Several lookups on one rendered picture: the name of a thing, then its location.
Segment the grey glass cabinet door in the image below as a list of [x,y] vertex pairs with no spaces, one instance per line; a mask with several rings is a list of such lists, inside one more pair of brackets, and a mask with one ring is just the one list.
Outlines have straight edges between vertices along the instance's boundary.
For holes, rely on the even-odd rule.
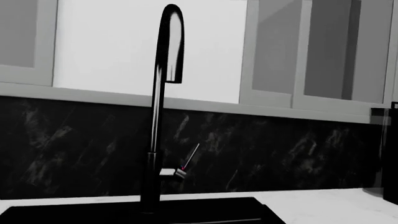
[[368,116],[392,101],[398,0],[302,0],[292,106]]
[[290,108],[307,0],[248,0],[239,103]]
[[52,86],[58,0],[0,0],[0,82]]

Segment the black kitchen sink basin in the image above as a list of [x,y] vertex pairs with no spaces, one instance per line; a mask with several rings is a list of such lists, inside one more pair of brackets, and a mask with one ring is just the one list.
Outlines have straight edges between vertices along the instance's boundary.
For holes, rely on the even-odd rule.
[[0,224],[286,224],[254,197],[161,201],[145,213],[139,202],[13,206]]

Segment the black appliance block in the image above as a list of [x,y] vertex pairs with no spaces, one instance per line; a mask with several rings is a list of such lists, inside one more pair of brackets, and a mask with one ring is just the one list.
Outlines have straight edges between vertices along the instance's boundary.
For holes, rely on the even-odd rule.
[[390,108],[372,108],[371,124],[381,127],[382,198],[398,205],[398,101],[391,102]]

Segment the black gooseneck sink spout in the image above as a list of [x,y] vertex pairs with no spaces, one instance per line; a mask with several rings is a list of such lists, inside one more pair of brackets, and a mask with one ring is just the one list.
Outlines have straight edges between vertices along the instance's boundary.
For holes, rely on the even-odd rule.
[[162,11],[155,54],[149,146],[141,186],[142,212],[153,214],[160,201],[160,149],[165,84],[181,84],[185,49],[185,28],[181,9],[168,4]]

